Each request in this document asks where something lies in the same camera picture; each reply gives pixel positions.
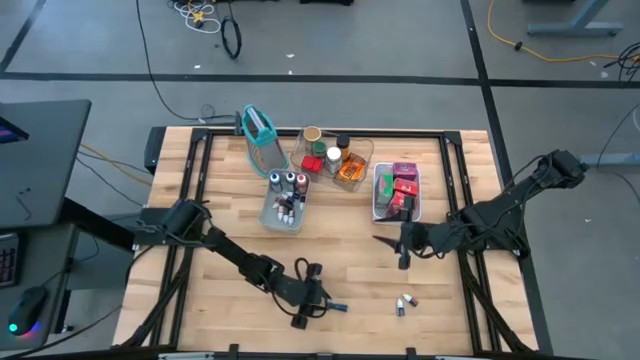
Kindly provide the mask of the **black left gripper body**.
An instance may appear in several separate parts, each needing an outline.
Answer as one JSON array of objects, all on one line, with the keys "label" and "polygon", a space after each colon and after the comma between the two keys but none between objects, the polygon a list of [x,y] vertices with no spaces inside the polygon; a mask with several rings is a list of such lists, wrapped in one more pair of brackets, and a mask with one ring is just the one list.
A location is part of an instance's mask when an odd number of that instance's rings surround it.
[{"label": "black left gripper body", "polygon": [[292,278],[285,274],[278,274],[272,282],[272,294],[284,300],[291,307],[298,310],[291,314],[291,326],[299,330],[305,330],[308,321],[313,317],[314,300],[324,293],[324,287],[320,279],[323,266],[319,263],[310,263],[303,279]]}]

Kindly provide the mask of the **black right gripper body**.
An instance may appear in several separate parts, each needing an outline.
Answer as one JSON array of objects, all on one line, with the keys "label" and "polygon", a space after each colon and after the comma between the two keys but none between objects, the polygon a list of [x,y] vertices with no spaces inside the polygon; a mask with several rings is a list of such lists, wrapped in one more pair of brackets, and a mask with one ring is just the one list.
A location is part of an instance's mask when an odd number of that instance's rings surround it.
[{"label": "black right gripper body", "polygon": [[443,258],[441,246],[437,245],[438,235],[436,234],[437,231],[443,230],[443,225],[413,222],[415,204],[416,198],[414,196],[405,196],[403,205],[397,213],[401,220],[401,232],[397,245],[398,268],[400,270],[409,269],[412,254],[420,259]]}]

